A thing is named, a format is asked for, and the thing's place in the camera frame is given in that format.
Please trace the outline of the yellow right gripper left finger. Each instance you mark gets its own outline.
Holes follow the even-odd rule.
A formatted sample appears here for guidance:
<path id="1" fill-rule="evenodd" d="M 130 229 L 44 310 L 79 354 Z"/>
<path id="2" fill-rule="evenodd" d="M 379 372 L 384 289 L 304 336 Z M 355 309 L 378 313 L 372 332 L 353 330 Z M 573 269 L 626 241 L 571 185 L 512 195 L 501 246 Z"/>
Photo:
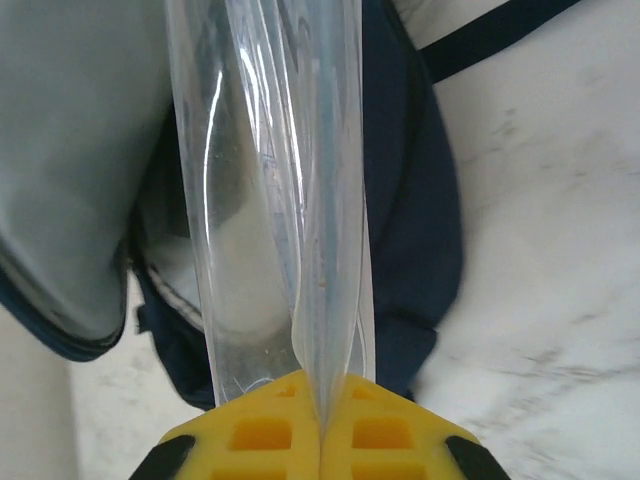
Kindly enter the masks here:
<path id="1" fill-rule="evenodd" d="M 306 375 L 285 375 L 167 432 L 138 480 L 312 480 L 320 433 Z"/>

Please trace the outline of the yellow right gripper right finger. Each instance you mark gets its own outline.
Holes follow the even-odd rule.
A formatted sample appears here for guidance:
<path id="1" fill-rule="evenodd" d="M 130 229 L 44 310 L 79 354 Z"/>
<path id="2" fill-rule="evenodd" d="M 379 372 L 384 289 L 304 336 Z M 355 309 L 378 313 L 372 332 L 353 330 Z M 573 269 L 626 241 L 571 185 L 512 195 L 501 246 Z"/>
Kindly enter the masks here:
<path id="1" fill-rule="evenodd" d="M 508 480 L 464 428 L 349 374 L 321 450 L 327 480 Z"/>

